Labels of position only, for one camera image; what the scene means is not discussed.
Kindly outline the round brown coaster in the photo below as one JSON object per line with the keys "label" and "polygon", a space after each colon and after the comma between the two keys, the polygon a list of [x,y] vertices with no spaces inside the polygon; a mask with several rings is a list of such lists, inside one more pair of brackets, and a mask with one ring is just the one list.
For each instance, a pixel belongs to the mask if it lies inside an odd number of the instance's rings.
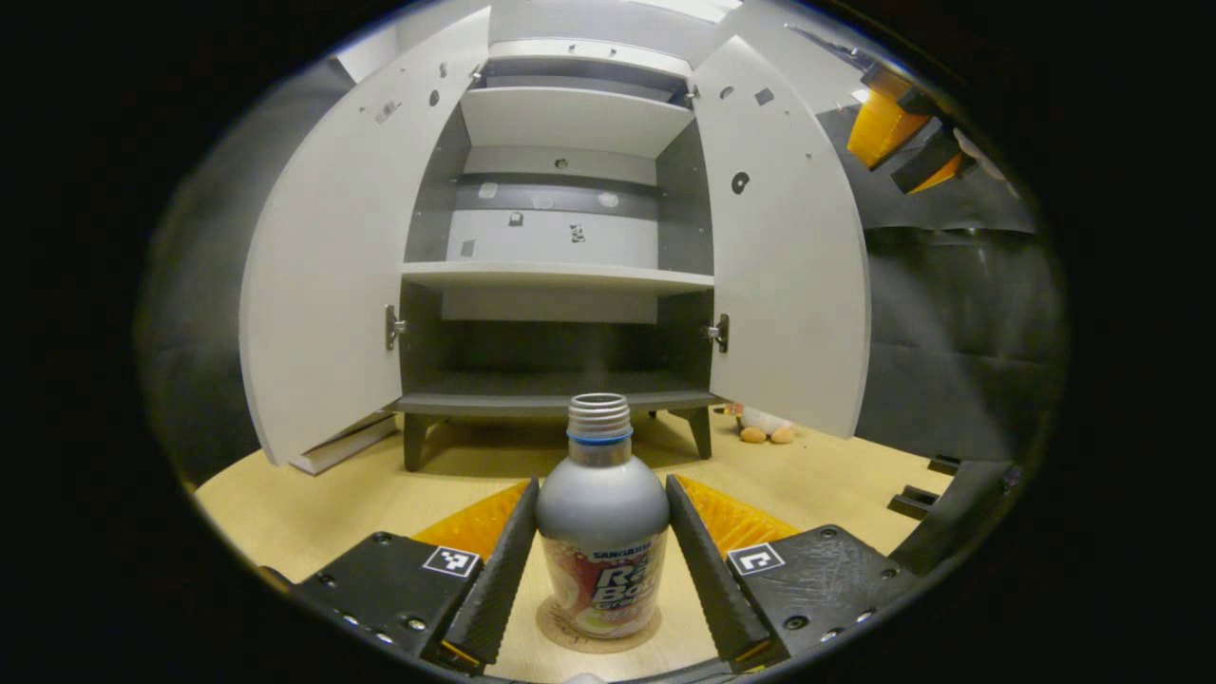
{"label": "round brown coaster", "polygon": [[599,639],[599,637],[587,637],[575,629],[565,615],[561,611],[559,598],[550,595],[536,610],[536,624],[546,639],[553,641],[568,651],[586,655],[613,655],[634,651],[638,646],[651,641],[663,623],[663,613],[655,609],[651,622],[644,628],[629,637],[612,637],[612,639]]}

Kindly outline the white cabinet shelf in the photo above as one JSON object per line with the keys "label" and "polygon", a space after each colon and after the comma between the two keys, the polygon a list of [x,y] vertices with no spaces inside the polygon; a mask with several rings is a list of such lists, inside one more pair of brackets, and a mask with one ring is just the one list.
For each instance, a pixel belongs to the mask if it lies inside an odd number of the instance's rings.
{"label": "white cabinet shelf", "polygon": [[663,297],[705,292],[715,286],[711,275],[563,260],[418,260],[402,264],[401,277],[433,288],[575,288]]}
{"label": "white cabinet shelf", "polygon": [[655,159],[694,120],[681,105],[589,89],[495,86],[461,100],[474,146],[590,150]]}

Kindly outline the black backdrop cloth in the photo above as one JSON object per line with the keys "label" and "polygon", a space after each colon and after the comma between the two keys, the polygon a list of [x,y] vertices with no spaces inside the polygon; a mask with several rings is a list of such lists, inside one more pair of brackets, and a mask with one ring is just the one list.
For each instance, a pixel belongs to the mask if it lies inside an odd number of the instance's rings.
{"label": "black backdrop cloth", "polygon": [[[334,58],[274,86],[186,172],[150,239],[134,316],[150,428],[188,484],[257,452],[238,360],[240,274],[287,159],[353,80]],[[890,183],[848,164],[865,211],[874,316],[857,432],[921,455],[1036,450],[1069,346],[1049,243],[1004,183],[968,175],[900,220]],[[978,201],[976,226],[935,212]]]}

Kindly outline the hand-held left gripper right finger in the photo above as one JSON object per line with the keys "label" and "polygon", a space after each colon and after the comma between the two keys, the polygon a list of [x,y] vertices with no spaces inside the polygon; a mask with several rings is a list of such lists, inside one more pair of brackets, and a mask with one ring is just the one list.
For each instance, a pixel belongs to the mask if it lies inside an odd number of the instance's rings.
{"label": "hand-held left gripper right finger", "polygon": [[734,671],[809,662],[878,626],[921,590],[921,577],[839,525],[722,553],[694,481],[666,477],[674,539],[717,658]]}

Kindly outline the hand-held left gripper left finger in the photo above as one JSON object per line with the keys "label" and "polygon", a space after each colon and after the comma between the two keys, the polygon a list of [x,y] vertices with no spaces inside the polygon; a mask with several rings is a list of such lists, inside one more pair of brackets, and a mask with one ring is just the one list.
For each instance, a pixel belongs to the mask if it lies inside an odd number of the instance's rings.
{"label": "hand-held left gripper left finger", "polygon": [[499,661],[536,534],[537,478],[510,486],[426,532],[370,533],[291,598],[351,637],[447,671]]}

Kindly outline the white cabinet door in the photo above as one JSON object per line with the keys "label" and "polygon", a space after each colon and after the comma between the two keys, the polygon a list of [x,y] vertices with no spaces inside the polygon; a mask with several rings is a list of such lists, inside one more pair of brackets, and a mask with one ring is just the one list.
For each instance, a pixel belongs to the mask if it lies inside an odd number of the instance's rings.
{"label": "white cabinet door", "polygon": [[711,391],[841,439],[869,361],[863,223],[794,83],[741,37],[696,67],[713,218]]}
{"label": "white cabinet door", "polygon": [[261,207],[240,287],[240,369],[274,465],[401,394],[388,309],[430,152],[489,54],[490,15],[461,15],[353,86]]}

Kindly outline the black metal stand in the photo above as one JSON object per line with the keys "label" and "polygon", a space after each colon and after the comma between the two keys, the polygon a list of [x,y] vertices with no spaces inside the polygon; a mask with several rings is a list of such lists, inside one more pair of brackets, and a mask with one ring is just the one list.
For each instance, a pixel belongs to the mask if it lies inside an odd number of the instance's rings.
{"label": "black metal stand", "polygon": [[935,455],[928,460],[928,469],[952,477],[945,492],[934,494],[907,484],[886,503],[886,509],[918,523],[889,554],[900,567],[918,577],[930,573],[972,542],[1021,480],[1021,466],[1017,462],[976,462]]}

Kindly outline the silver bottle with colourful label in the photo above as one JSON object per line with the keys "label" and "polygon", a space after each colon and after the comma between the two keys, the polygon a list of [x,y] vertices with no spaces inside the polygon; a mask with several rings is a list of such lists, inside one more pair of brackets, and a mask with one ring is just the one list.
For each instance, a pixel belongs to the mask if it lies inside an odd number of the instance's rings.
{"label": "silver bottle with colourful label", "polygon": [[670,506],[664,484],[634,453],[634,413],[613,393],[565,407],[565,458],[536,501],[553,598],[584,637],[624,639],[655,618]]}

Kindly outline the penguin plush toy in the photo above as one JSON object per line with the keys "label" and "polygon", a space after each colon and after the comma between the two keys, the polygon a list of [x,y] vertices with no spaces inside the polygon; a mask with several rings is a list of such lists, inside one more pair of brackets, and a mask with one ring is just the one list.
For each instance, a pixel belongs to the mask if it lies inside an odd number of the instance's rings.
{"label": "penguin plush toy", "polygon": [[741,407],[734,421],[738,424],[741,439],[748,445],[762,445],[765,442],[790,445],[796,436],[794,424],[759,408]]}

